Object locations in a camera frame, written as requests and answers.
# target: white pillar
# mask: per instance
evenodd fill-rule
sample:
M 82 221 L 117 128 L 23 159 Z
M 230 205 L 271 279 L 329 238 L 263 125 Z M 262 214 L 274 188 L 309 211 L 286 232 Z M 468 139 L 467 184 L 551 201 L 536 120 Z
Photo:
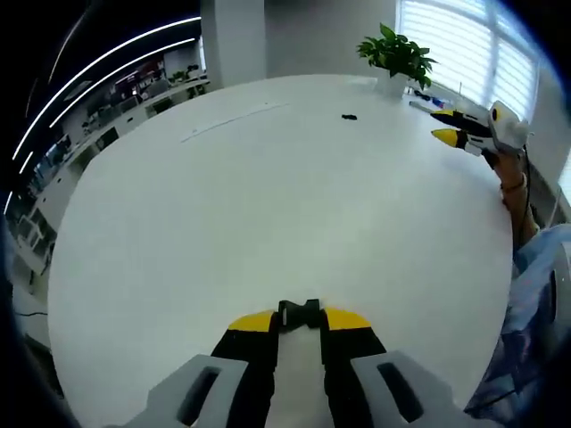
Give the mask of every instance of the white pillar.
M 201 16 L 213 89 L 266 78 L 264 0 L 202 0 Z

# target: potted plant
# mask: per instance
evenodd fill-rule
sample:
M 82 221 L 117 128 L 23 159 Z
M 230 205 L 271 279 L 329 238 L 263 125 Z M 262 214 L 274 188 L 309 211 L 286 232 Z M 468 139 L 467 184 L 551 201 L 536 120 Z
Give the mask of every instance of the potted plant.
M 174 83 L 181 83 L 185 81 L 185 79 L 186 79 L 186 72 L 179 70 L 172 73 L 172 77 L 169 78 L 169 81 L 170 83 L 174 84 Z
M 422 89 L 432 81 L 426 75 L 432 70 L 432 58 L 425 57 L 430 52 L 401 34 L 381 23 L 381 38 L 365 37 L 357 46 L 360 58 L 367 58 L 368 65 L 378 67 L 380 74 L 376 90 L 396 98 L 402 98 L 409 78 L 416 80 Z

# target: white wall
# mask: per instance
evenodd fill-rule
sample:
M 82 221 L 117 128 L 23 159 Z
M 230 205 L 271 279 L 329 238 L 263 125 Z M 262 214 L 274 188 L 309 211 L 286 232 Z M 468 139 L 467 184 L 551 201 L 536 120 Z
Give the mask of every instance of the white wall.
M 267 77 L 264 0 L 202 0 L 210 88 Z
M 540 70 L 537 102 L 528 149 L 530 161 L 552 191 L 571 148 L 571 121 L 563 109 L 563 92 L 556 75 L 546 66 Z
M 375 76 L 356 54 L 379 22 L 394 28 L 397 0 L 266 0 L 268 77 L 295 74 Z
M 164 71 L 167 78 L 172 77 L 177 71 L 186 71 L 186 67 L 189 65 L 201 66 L 198 40 L 191 45 L 164 54 Z

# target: gray gripper housing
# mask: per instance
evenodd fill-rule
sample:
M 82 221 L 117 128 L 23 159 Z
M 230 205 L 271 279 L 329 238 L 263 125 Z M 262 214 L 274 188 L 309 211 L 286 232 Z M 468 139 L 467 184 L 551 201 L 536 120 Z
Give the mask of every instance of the gray gripper housing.
M 245 361 L 196 355 L 152 388 L 145 410 L 122 426 L 187 428 L 198 419 L 196 428 L 226 428 L 247 366 Z
M 473 419 L 452 401 L 452 390 L 399 351 L 351 360 L 375 428 L 499 427 Z
M 399 351 L 351 362 L 375 428 L 499 426 L 466 415 L 454 406 L 450 386 Z M 245 361 L 197 355 L 152 388 L 146 409 L 122 427 L 185 428 L 197 420 L 196 428 L 226 428 L 247 365 Z

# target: white plant pot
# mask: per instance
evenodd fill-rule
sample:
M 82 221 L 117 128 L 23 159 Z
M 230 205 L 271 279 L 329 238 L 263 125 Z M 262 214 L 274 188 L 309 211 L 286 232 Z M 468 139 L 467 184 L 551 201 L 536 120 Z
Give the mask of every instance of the white plant pot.
M 398 73 L 391 77 L 389 70 L 378 69 L 375 90 L 387 98 L 402 99 L 409 77 Z

